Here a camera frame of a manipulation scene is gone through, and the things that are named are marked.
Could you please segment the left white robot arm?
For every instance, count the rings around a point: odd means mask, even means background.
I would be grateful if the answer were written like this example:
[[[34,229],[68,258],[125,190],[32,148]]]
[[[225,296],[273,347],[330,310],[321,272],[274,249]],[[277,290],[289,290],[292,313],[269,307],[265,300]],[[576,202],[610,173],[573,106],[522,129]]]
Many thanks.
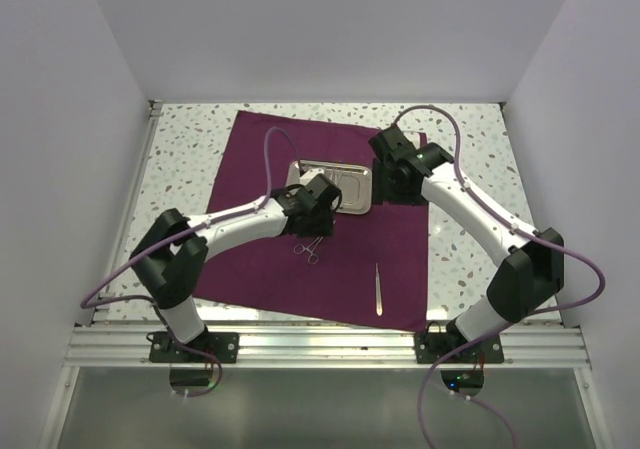
[[[176,209],[162,213],[129,261],[159,319],[173,335],[175,353],[193,362],[207,352],[208,329],[193,293],[209,259],[261,239],[330,236],[341,203],[339,187],[319,173],[305,184],[273,190],[216,213],[193,217]]]

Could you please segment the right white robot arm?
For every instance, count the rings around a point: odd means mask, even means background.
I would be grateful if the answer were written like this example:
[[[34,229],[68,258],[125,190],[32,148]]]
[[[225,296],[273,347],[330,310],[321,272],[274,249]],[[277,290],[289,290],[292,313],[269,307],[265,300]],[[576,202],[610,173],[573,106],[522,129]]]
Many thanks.
[[[373,202],[434,204],[452,217],[488,254],[497,270],[486,295],[447,324],[445,348],[468,361],[481,349],[480,337],[518,323],[564,287],[564,255],[520,235],[562,246],[552,228],[539,232],[511,215],[464,174],[436,143],[415,146],[396,126],[369,140],[375,155]]]

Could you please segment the steel hemostat forceps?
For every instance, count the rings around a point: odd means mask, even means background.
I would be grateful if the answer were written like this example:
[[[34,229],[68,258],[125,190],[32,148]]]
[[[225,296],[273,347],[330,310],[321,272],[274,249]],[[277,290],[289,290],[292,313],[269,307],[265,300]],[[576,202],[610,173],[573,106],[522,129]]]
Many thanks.
[[[312,239],[310,242],[296,244],[293,248],[293,252],[296,255],[305,255],[307,257],[307,263],[309,265],[316,265],[319,261],[317,249],[318,246],[322,243],[323,239],[323,236],[319,236]]]

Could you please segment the purple surgical cloth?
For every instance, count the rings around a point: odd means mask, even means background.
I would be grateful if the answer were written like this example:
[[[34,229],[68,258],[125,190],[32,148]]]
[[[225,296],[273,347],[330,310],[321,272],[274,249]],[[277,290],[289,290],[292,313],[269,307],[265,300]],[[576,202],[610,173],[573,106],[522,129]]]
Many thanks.
[[[284,186],[294,156],[371,166],[375,130],[240,111],[215,177],[208,209],[250,202],[265,192],[264,163]],[[426,324],[428,222],[425,206],[376,205],[361,216],[337,215],[319,261],[296,255],[290,236],[230,249],[205,263],[194,295],[209,302],[361,326],[418,332]],[[375,264],[383,315],[376,315]]]

